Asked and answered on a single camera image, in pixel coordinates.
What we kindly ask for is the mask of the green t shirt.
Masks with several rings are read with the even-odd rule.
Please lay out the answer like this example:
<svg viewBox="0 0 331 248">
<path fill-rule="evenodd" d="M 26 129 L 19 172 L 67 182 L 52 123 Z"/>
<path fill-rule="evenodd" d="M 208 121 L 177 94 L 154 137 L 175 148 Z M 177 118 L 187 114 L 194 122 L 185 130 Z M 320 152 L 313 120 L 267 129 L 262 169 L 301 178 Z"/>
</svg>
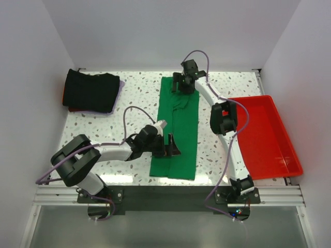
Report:
<svg viewBox="0 0 331 248">
<path fill-rule="evenodd" d="M 173 79 L 163 77 L 159 94 L 158 120 L 165 120 L 164 143 L 172 134 L 179 151 L 178 156 L 152 157 L 149 175 L 170 179 L 194 180 L 197 161 L 199 93 L 185 95 L 171 92 Z"/>
</svg>

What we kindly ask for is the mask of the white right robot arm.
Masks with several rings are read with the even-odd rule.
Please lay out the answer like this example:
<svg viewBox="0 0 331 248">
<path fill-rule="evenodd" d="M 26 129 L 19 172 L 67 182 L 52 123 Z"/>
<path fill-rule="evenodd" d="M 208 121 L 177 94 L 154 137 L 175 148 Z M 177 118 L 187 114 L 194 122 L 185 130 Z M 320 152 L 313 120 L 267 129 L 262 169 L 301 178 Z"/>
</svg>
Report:
<svg viewBox="0 0 331 248">
<path fill-rule="evenodd" d="M 172 92 L 180 91 L 188 95 L 198 91 L 211 106 L 210 128 L 228 151 L 224 172 L 228 173 L 231 184 L 229 198 L 242 203 L 254 190 L 238 142 L 238 135 L 248 126 L 249 113 L 241 103 L 223 96 L 208 81 L 207 72 L 199 70 L 193 59 L 183 61 L 181 66 L 181 73 L 173 73 Z"/>
</svg>

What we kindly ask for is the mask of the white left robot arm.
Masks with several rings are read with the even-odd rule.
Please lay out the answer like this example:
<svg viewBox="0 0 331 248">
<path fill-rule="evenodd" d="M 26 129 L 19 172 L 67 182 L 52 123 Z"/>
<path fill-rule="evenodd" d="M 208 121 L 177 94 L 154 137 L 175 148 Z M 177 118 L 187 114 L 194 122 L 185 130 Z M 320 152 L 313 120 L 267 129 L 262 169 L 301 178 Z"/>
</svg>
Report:
<svg viewBox="0 0 331 248">
<path fill-rule="evenodd" d="M 146 125 L 139 133 L 125 138 L 121 143 L 93 144 L 86 135 L 80 134 L 51 158 L 51 164 L 67 187 L 78 186 L 87 192 L 96 203 L 103 202 L 107 195 L 106 183 L 91 172 L 94 165 L 103 161 L 132 161 L 150 152 L 155 158 L 173 157 L 181 154 L 173 134 L 168 134 L 164 143 L 164 121 Z"/>
</svg>

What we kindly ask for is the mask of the lilac folded t shirt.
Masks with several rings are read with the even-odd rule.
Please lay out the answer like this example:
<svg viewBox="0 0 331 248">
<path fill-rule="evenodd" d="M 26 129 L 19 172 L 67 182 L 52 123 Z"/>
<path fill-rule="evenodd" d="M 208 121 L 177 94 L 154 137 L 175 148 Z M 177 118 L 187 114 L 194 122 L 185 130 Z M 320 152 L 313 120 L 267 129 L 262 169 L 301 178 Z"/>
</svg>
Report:
<svg viewBox="0 0 331 248">
<path fill-rule="evenodd" d="M 120 94 L 121 94 L 124 86 L 125 86 L 125 82 L 122 81 L 122 80 L 120 80 L 120 82 L 119 82 L 119 90 L 118 90 L 117 96 L 116 96 L 116 98 L 114 100 L 113 109 L 110 112 L 104 112 L 104 113 L 102 113 L 102 112 L 89 111 L 89 110 L 76 110 L 76 112 L 78 112 L 78 113 L 86 113 L 86 114 L 100 114 L 100 115 L 105 115 L 105 116 L 112 115 L 113 110 L 114 110 L 114 108 L 115 108 L 115 106 L 116 106 L 116 104 L 117 104 L 117 102 L 119 100 Z"/>
</svg>

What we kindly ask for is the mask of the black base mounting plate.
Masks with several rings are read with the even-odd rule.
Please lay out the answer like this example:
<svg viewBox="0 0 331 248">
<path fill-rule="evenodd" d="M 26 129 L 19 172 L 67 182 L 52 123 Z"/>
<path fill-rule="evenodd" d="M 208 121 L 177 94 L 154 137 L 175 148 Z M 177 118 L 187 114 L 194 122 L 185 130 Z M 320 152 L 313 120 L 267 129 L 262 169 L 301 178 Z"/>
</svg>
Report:
<svg viewBox="0 0 331 248">
<path fill-rule="evenodd" d="M 260 204 L 257 188 L 235 196 L 231 186 L 109 186 L 97 196 L 78 190 L 79 204 L 87 204 L 90 217 L 104 220 L 129 211 L 207 212 L 226 214 L 237 220 L 250 216 L 250 207 Z"/>
</svg>

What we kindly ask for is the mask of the black folded t shirt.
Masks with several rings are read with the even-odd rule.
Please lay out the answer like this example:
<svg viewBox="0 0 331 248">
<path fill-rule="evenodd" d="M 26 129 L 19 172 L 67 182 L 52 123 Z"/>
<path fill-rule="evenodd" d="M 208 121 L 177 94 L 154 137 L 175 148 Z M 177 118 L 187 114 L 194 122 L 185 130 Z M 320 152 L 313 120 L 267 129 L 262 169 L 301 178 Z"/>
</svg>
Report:
<svg viewBox="0 0 331 248">
<path fill-rule="evenodd" d="M 77 98 L 83 110 L 110 112 L 119 90 L 120 77 L 109 73 L 88 75 L 68 70 L 64 89 Z"/>
</svg>

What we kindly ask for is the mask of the dark red folded t shirt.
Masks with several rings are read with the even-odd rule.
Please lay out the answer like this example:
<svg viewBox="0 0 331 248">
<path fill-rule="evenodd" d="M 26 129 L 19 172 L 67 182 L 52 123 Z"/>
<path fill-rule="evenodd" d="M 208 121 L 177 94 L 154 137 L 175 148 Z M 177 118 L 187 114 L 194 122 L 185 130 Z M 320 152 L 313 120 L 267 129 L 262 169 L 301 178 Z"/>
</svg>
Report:
<svg viewBox="0 0 331 248">
<path fill-rule="evenodd" d="M 83 109 L 79 107 L 77 104 L 77 96 L 72 94 L 71 92 L 67 93 L 64 89 L 63 96 L 62 96 L 62 105 L 68 108 L 69 112 L 81 112 Z"/>
</svg>

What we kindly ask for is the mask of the red plastic bin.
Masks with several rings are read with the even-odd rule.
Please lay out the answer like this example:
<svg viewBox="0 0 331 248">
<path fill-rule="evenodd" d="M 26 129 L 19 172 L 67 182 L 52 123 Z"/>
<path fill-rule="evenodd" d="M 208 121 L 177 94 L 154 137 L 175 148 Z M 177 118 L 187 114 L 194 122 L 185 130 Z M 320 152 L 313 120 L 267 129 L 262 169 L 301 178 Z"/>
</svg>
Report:
<svg viewBox="0 0 331 248">
<path fill-rule="evenodd" d="M 245 164 L 254 180 L 296 177 L 303 168 L 271 96 L 235 98 L 249 113 L 238 135 Z"/>
</svg>

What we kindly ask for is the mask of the aluminium frame rail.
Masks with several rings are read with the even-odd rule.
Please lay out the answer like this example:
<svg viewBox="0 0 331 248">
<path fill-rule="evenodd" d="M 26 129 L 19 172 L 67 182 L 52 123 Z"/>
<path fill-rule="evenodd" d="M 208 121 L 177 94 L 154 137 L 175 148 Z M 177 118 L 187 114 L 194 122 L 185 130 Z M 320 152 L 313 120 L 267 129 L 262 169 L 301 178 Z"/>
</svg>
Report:
<svg viewBox="0 0 331 248">
<path fill-rule="evenodd" d="M 124 134 L 139 131 L 157 118 L 160 82 L 171 76 L 170 71 L 119 71 L 117 75 L 125 86 L 112 115 L 68 113 L 60 145 L 66 145 L 78 134 L 87 135 L 93 143 L 119 142 Z M 258 96 L 259 81 L 253 72 L 212 72 L 209 79 L 227 97 Z M 218 181 L 228 184 L 222 176 L 226 152 L 220 140 L 209 127 L 210 107 L 199 101 L 199 125 L 196 175 L 193 181 L 164 177 L 150 177 L 150 154 L 133 162 L 101 162 L 93 167 L 107 184 L 125 186 L 214 186 Z M 256 180 L 262 205 L 300 206 L 304 203 L 298 186 L 286 185 L 284 178 Z"/>
</svg>

